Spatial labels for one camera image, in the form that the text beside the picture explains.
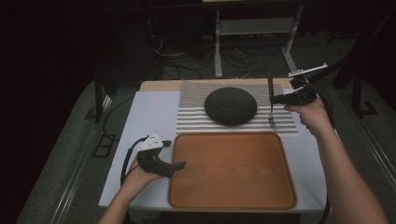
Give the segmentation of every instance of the dark background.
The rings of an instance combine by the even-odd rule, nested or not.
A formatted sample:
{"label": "dark background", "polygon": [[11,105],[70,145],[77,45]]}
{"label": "dark background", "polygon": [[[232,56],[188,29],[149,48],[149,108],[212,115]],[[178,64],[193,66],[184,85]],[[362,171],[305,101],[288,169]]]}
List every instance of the dark background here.
{"label": "dark background", "polygon": [[[185,46],[201,46],[200,35],[214,30],[213,12],[195,12],[193,17],[181,12],[176,15],[173,12],[174,17],[157,13],[154,18],[160,20],[155,22],[153,31],[147,27],[149,15],[146,13],[92,15],[85,9],[114,7],[107,1],[95,2],[96,6],[94,2],[0,3],[2,223],[13,223],[18,218],[74,103],[95,76],[101,79],[109,94],[114,94],[119,86],[138,86],[144,80],[161,78],[161,61],[157,61],[150,50],[152,32],[160,32],[180,46],[183,42]],[[385,0],[315,1],[304,9],[299,35],[328,32],[338,37],[367,36],[390,12],[390,6],[394,3]],[[252,15],[252,11],[240,13]],[[191,23],[195,24],[191,26],[194,32],[186,29]],[[394,41],[394,36],[387,31],[379,43]],[[395,51],[389,50],[388,43],[379,46],[382,47],[376,54],[383,55],[383,60],[373,60],[378,58],[375,56],[366,60],[384,65],[390,60],[388,54]],[[199,47],[188,50],[198,55],[200,52]],[[383,76],[393,74],[394,64],[382,66]],[[378,82],[378,78],[366,77]]]}

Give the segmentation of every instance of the person's right hand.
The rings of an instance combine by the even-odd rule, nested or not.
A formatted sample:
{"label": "person's right hand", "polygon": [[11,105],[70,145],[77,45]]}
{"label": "person's right hand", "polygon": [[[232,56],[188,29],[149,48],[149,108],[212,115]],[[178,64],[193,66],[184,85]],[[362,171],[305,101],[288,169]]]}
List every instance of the person's right hand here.
{"label": "person's right hand", "polygon": [[306,125],[314,136],[332,129],[324,104],[319,98],[309,105],[285,105],[285,110],[299,113],[301,123]]}

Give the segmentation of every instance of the gray carpet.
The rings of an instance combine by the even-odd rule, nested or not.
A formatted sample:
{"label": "gray carpet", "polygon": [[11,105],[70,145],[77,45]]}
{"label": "gray carpet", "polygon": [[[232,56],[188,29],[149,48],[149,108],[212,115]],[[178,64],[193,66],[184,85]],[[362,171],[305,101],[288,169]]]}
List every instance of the gray carpet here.
{"label": "gray carpet", "polygon": [[[308,69],[323,63],[335,63],[349,52],[354,43],[354,40],[351,39],[341,39],[330,44],[329,39],[327,35],[298,37],[291,51],[297,67]],[[257,62],[250,66],[251,70],[246,78],[266,77],[269,70],[275,72],[275,77],[286,77],[289,71],[278,50],[284,41],[284,37],[268,36],[265,38],[263,46],[259,44],[258,47],[252,49],[245,48],[243,52],[248,55],[248,52],[255,52],[257,48],[262,47],[256,54]],[[231,64],[223,60],[224,78],[244,76],[248,71],[244,59],[235,50],[229,49],[228,53],[239,57],[239,62],[234,61]],[[178,59],[178,61],[173,60],[172,63],[191,68],[203,68],[209,64],[208,67],[198,71],[203,77],[214,78],[211,55],[210,52],[202,60],[185,60],[188,62],[182,63],[182,60]],[[247,59],[253,62],[252,57],[247,57]],[[179,76],[184,79],[200,78],[196,71],[185,69],[179,73],[175,67],[165,67],[163,79]],[[389,176],[384,173],[384,166],[374,156],[373,141],[368,139],[367,133],[362,128],[362,125],[368,127],[374,140],[379,143],[383,152],[394,163],[396,162],[396,153],[393,146],[396,145],[396,139],[393,135],[396,133],[396,113],[378,96],[369,83],[364,82],[363,100],[370,101],[378,111],[378,115],[366,116],[364,120],[357,119],[350,109],[350,88],[341,91],[335,90],[331,85],[335,76],[336,72],[331,73],[315,83],[315,86],[326,91],[330,96],[336,129],[351,159],[385,208],[390,223],[396,223],[396,214],[393,212],[396,208],[395,189],[389,183]],[[115,134],[117,138],[120,138],[135,91],[120,89],[117,95],[111,96],[111,106],[106,107],[104,117],[95,124],[93,119],[86,119],[90,108],[94,107],[93,85],[87,87],[76,102],[18,223],[97,222],[105,211],[97,204],[117,149],[117,142],[111,148],[107,158],[93,158],[91,154],[98,145],[105,121],[106,133]],[[133,219],[138,223],[148,223],[148,220],[158,219],[159,215],[157,212],[150,211],[132,212]],[[319,219],[320,214],[306,214],[301,218],[302,223],[307,224],[317,223]],[[328,223],[335,223],[332,217],[329,218]]]}

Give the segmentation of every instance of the dark floor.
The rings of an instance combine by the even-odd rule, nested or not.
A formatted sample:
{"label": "dark floor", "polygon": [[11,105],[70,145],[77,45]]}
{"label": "dark floor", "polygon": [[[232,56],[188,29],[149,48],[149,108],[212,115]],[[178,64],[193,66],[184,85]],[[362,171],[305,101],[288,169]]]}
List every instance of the dark floor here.
{"label": "dark floor", "polygon": [[[81,150],[91,150],[96,145],[97,134],[101,131],[99,126],[104,125],[103,120],[95,126],[92,119],[85,118],[89,109],[95,107],[92,91],[95,75],[104,81],[106,91],[113,96],[111,108],[133,96],[136,87],[144,79],[214,78],[210,53],[213,39],[210,36],[205,38],[204,45],[210,47],[199,51],[204,52],[204,55],[200,55],[205,57],[198,60],[196,52],[193,57],[169,57],[163,64],[163,71],[156,66],[150,67],[148,69],[152,76],[141,77],[141,73],[136,74],[124,66],[125,63],[147,63],[144,57],[143,60],[139,58],[141,61],[131,62],[134,53],[123,52],[133,47],[125,45],[125,39],[131,38],[131,28],[125,30],[122,28],[124,24],[120,25],[119,21],[115,21],[117,26],[111,26],[114,21],[87,19],[85,14],[76,13],[78,7],[72,5],[66,1],[1,3],[0,24],[4,30],[0,32],[4,40],[1,53],[6,74],[1,82],[1,95],[7,112],[6,116],[1,117],[1,122],[7,130],[3,135],[3,146],[9,148],[1,150],[0,210],[5,223],[15,222],[24,205],[20,223],[48,223],[56,220],[92,223],[103,213],[103,209],[96,205],[102,191],[101,184],[106,180],[106,169],[111,164],[111,154],[106,160],[89,158],[80,163],[80,159],[84,158]],[[292,49],[299,68],[334,64],[350,51],[355,41],[337,39],[330,44],[328,35],[309,35],[309,31],[317,32],[320,25],[317,22],[314,25],[312,22],[302,24],[305,32],[297,37]],[[98,34],[98,24],[103,25],[100,27],[106,32],[99,29]],[[108,36],[103,33],[113,34],[111,32],[120,35],[116,43],[106,42]],[[222,48],[225,56],[223,60],[227,60],[223,62],[224,77],[243,77],[247,73],[247,78],[265,77],[269,70],[274,71],[277,77],[285,77],[288,69],[278,50],[285,41],[284,35],[225,38]],[[249,72],[245,60],[233,47],[241,49],[246,55]],[[166,50],[168,54],[182,52],[177,46]],[[130,61],[124,61],[122,57],[121,60],[113,58],[112,55],[126,55]],[[385,155],[381,158],[396,161],[392,150],[394,110],[379,97],[375,87],[367,83],[363,86],[363,100],[370,101],[379,115],[365,116],[364,121],[355,120],[348,107],[351,90],[337,91],[331,85],[337,72],[326,76],[317,85],[328,91],[334,100],[343,103],[337,110],[340,136],[348,148],[358,148],[351,151],[352,159],[374,188],[391,222],[396,222],[392,214],[396,208],[395,189],[394,185],[388,184],[394,176],[386,175],[387,171],[394,174],[394,168],[381,164],[382,161],[373,156],[376,152],[372,151],[373,145],[377,145]],[[130,103],[119,110],[121,118],[126,117]],[[108,132],[120,134],[122,119],[110,119],[108,123],[111,123],[107,126]],[[371,130],[372,134],[364,133],[365,129]],[[49,168],[43,170],[46,163]],[[54,167],[60,173],[54,175],[51,169]],[[79,176],[79,181],[71,181],[73,176]],[[31,199],[26,201],[34,186]],[[64,212],[60,214],[56,206],[64,199],[65,189],[74,191],[67,191],[71,200],[63,204]]]}

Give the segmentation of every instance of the desk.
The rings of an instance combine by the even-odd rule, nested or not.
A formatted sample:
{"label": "desk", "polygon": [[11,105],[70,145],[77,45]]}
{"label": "desk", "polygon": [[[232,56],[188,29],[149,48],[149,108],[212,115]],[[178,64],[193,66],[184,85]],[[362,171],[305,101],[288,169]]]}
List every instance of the desk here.
{"label": "desk", "polygon": [[[274,83],[288,91],[288,78],[275,78]],[[193,83],[223,84],[266,84],[259,79],[217,79],[194,80]],[[102,193],[100,206],[106,207],[120,188],[121,167],[129,147],[139,138],[156,132],[162,140],[175,140],[177,110],[182,81],[147,81],[136,93],[131,111],[125,123],[112,166]],[[290,168],[291,179],[297,195],[297,204],[291,210],[260,210],[257,212],[303,213],[321,211],[326,202],[326,185],[315,138],[297,114],[292,114],[297,124],[298,136],[282,136],[282,144]],[[164,148],[160,154],[163,161],[171,162],[173,145]],[[132,202],[134,209],[176,211],[167,201],[169,179],[152,182]]]}

